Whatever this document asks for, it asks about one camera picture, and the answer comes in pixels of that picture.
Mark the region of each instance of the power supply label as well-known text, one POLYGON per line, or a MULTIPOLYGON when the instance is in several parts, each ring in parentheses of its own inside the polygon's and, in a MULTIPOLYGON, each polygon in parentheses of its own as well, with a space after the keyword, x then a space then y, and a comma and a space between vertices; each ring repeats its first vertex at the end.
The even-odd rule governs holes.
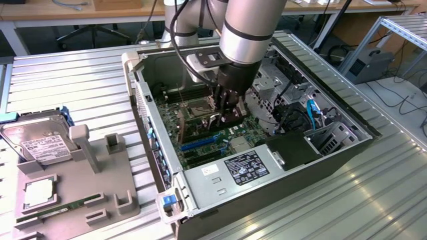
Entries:
POLYGON ((60 135, 23 141, 20 144, 37 161, 53 160, 71 155, 60 135))
POLYGON ((270 174, 255 151, 250 151, 224 161, 235 183, 242 186, 270 174))

